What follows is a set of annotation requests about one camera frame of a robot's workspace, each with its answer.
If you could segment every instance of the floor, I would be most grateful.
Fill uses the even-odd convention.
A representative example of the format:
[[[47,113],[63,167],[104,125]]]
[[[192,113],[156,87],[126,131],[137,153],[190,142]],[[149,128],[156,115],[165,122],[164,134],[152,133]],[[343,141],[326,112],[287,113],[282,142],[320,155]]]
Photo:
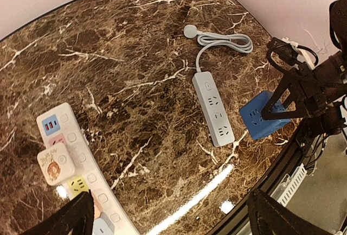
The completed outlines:
[[[312,176],[307,176],[287,208],[331,233],[347,215],[347,144],[342,134],[330,137]]]

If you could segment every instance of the white cable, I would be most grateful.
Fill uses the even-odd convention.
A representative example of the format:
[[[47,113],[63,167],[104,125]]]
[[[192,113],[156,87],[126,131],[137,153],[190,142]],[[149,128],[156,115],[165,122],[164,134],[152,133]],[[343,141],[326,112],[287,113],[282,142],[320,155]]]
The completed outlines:
[[[200,56],[201,54],[212,46],[227,46],[233,50],[236,50],[240,53],[251,53],[253,51],[252,40],[245,34],[230,34],[222,35],[217,33],[204,33],[196,29],[193,25],[187,25],[184,28],[184,35],[188,38],[194,38],[196,35],[197,42],[204,46],[196,56],[196,71],[201,72],[200,69]],[[237,44],[236,40],[244,41],[244,44]]]
[[[282,38],[282,41],[289,43],[292,48],[301,56],[304,57],[306,63],[309,65],[311,70],[316,69],[316,66],[314,64],[314,62],[311,60],[310,56],[309,56],[309,52],[304,50],[304,49],[298,49],[299,44],[295,41],[290,41],[289,38]]]

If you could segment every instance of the cable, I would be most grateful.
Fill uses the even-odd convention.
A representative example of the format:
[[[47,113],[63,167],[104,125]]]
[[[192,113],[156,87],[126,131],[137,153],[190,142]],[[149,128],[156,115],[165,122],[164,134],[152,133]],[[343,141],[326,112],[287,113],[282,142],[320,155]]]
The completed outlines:
[[[269,49],[266,53],[266,58],[267,60],[269,61],[269,63],[271,64],[271,66],[273,66],[275,69],[277,69],[279,72],[281,72],[282,74],[288,76],[288,77],[291,77],[291,78],[295,78],[295,79],[298,79],[298,80],[302,80],[302,81],[306,81],[306,82],[310,82],[312,84],[315,84],[315,85],[318,85],[318,86],[321,86],[321,87],[334,87],[334,88],[342,88],[344,90],[347,91],[347,84],[340,84],[340,83],[328,83],[328,84],[322,84],[319,80],[317,79],[314,79],[314,78],[307,78],[307,77],[304,77],[304,76],[301,76],[301,75],[298,75],[296,73],[291,73],[290,71],[282,68],[280,65],[278,65],[271,57],[273,51],[275,49],[278,49],[278,48],[282,48],[282,47],[286,47],[287,45],[290,45],[289,43],[286,43],[286,44],[280,44],[280,45],[277,45],[271,49]]]
[[[318,143],[318,141],[320,140],[321,137],[322,137],[322,135],[318,136],[316,142],[314,143],[314,146],[313,146],[311,154],[310,155],[303,155],[305,158],[311,158],[316,153],[316,151],[318,149],[317,143]]]
[[[325,149],[325,146],[326,146],[326,142],[325,142],[325,141],[327,140],[328,137],[329,137],[329,136],[324,137],[324,138],[318,143],[317,147],[319,147],[320,145],[322,145],[322,149],[321,149],[319,155],[318,155],[313,161],[308,162],[308,164],[306,165],[306,166],[307,166],[306,169],[312,168],[312,166],[314,166],[314,164],[315,164],[315,163],[319,160],[319,158],[323,155],[323,152],[324,152],[324,149]]]
[[[308,51],[309,53],[311,53],[314,56],[314,58],[316,59],[314,62],[314,65],[315,66],[318,65],[319,57],[318,57],[317,53],[315,53],[312,49],[310,49],[309,47],[306,47],[306,46],[299,45],[297,48],[298,49],[304,49],[304,50]]]
[[[236,50],[240,53],[251,53],[253,51],[253,43],[252,40],[245,34],[230,34],[230,35],[222,35],[217,33],[203,33],[198,31],[197,42],[204,46],[196,56],[196,71],[201,72],[200,69],[200,56],[202,53],[210,47],[213,46],[227,46],[233,50]],[[244,41],[245,44],[238,44],[233,41]]]
[[[346,98],[347,98],[347,96],[345,95],[344,97],[343,97],[343,99],[342,99],[342,107],[347,111],[347,107],[346,107]]]

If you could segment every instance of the blue usb port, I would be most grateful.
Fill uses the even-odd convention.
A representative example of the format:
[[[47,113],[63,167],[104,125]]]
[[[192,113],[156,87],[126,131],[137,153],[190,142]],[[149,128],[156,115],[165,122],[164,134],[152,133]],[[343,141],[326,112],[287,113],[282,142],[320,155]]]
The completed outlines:
[[[42,121],[43,129],[47,136],[60,130],[56,115],[50,116]]]

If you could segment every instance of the power switch button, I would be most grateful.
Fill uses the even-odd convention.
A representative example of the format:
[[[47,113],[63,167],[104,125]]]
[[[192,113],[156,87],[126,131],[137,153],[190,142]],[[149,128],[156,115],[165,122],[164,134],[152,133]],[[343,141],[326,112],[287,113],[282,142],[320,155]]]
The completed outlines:
[[[205,87],[206,87],[207,90],[211,90],[210,83],[206,82],[206,83],[205,83]]]
[[[60,116],[60,121],[61,121],[62,123],[67,122],[67,120],[69,120],[67,114],[62,114],[62,115]]]
[[[74,142],[74,141],[76,141],[77,137],[76,137],[75,133],[68,133],[68,134],[67,134],[67,139],[68,139],[70,142]]]

